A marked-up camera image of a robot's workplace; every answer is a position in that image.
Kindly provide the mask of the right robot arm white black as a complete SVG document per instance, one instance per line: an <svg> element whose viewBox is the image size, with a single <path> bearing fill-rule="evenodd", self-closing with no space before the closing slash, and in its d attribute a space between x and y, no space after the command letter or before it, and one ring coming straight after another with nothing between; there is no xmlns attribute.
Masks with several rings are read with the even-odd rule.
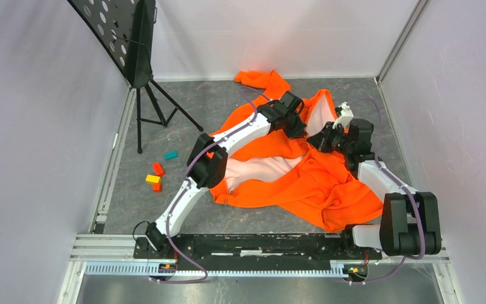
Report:
<svg viewBox="0 0 486 304"><path fill-rule="evenodd" d="M439 208L436 196L408 186L394 175L372 150L374 125L355 118L347 129L327 122L307 142L320 152L339 152L345 166L358 181L381 200L379 224L350 224L343 230L340 250L357 258L366 248L388 256L421 259L442 249Z"/></svg>

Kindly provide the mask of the orange jacket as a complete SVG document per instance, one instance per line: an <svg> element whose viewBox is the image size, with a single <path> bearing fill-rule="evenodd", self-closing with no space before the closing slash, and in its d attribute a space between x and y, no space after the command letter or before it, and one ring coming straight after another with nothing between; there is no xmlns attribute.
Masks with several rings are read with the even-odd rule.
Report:
<svg viewBox="0 0 486 304"><path fill-rule="evenodd" d="M235 82L264 89L269 98L291 91L275 70L240 71ZM309 136L334 121L330 91L302 98L301 113ZM238 208L279 206L328 232L361 224L382 214L383 204L345 167L340 153L321 153L306 138L289 139L281 130L253 140L227 161L223 180L210 190L213 201Z"/></svg>

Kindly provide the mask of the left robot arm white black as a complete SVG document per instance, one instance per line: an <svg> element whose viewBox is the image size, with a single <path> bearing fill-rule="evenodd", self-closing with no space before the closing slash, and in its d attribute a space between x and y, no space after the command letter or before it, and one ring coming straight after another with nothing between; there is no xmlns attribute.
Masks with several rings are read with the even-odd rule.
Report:
<svg viewBox="0 0 486 304"><path fill-rule="evenodd" d="M201 134L192 149L184 180L166 210L145 231L149 249L158 258L173 251L172 236L180 232L183 221L198 199L225 177L229 157L255 139L281 130L289 139L306 135L300 115L304 101L287 91L278 99L267 98L256 106L249 102L251 114L234 127L215 136Z"/></svg>

